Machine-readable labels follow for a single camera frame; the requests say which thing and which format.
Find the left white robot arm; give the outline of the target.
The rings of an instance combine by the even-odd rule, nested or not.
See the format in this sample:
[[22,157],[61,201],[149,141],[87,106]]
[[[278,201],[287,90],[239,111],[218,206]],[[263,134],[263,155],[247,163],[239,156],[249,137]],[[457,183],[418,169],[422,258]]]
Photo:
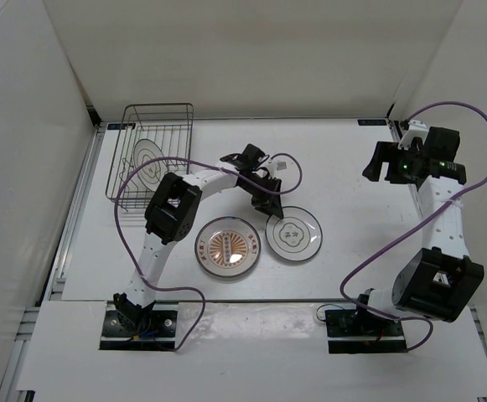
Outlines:
[[160,157],[141,162],[124,180],[116,200],[141,170],[157,162],[187,162],[201,168],[197,173],[186,175],[164,174],[144,212],[145,237],[140,256],[135,256],[127,243],[118,207],[114,208],[117,233],[131,257],[134,272],[126,290],[116,293],[113,302],[121,325],[132,335],[141,335],[149,329],[153,303],[159,292],[191,291],[205,302],[204,293],[195,287],[162,288],[158,285],[174,247],[191,231],[202,201],[224,190],[241,188],[251,195],[251,205],[255,210],[267,216],[283,216],[282,180],[270,168],[263,166],[265,160],[266,154],[249,144],[243,152],[221,157],[216,164],[183,157]]

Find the white plate black lettering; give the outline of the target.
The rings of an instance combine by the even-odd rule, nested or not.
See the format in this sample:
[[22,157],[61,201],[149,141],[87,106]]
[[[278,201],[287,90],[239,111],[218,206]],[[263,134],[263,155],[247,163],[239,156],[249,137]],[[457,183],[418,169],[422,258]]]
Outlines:
[[267,219],[265,237],[272,252],[281,259],[302,263],[313,259],[323,244],[323,231],[316,217],[298,206],[282,209],[283,218]]

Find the orange sunburst pattern plate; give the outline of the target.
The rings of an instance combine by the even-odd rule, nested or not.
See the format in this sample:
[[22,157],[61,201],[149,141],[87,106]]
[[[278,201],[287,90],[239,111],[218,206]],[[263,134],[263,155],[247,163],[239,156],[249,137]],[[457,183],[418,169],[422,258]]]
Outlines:
[[262,242],[256,229],[237,217],[211,220],[199,231],[194,242],[200,268],[210,276],[226,280],[252,271],[261,251]]

